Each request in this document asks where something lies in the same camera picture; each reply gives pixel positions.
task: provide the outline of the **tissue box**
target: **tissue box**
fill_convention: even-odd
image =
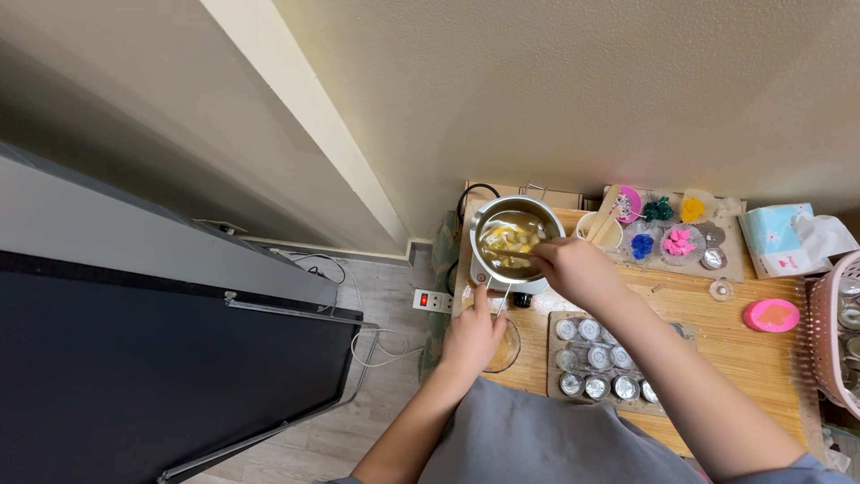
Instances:
[[[796,217],[813,216],[808,203],[756,208],[738,215],[759,279],[802,276],[833,268],[827,257],[811,258],[795,232]]]

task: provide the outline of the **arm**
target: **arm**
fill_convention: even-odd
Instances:
[[[678,433],[715,481],[785,468],[803,456],[788,432],[627,287],[597,246],[555,239],[532,253],[550,286],[597,318],[636,360]]]
[[[493,321],[487,288],[478,286],[475,305],[452,319],[445,332],[439,366],[350,475],[364,484],[417,482],[448,419],[493,358],[506,326],[505,311]]]

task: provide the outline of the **hand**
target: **hand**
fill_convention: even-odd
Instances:
[[[487,286],[475,288],[475,302],[467,307],[445,332],[439,365],[449,367],[457,378],[471,385],[493,359],[507,327],[507,312],[493,321],[487,301]]]
[[[595,317],[633,295],[615,264],[596,245],[576,238],[558,238],[535,245],[533,264],[564,299]]]

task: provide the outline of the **beige wall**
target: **beige wall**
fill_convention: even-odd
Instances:
[[[412,236],[470,178],[860,204],[857,1],[274,2]]]
[[[0,1],[0,138],[260,237],[403,254],[196,1]]]

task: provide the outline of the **person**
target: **person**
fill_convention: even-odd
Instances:
[[[595,245],[554,239],[532,262],[562,297],[600,321],[633,357],[678,434],[714,482],[841,484],[624,283]],[[479,375],[506,327],[487,289],[451,320],[439,366],[338,484],[700,483],[665,445],[608,401],[574,405]]]

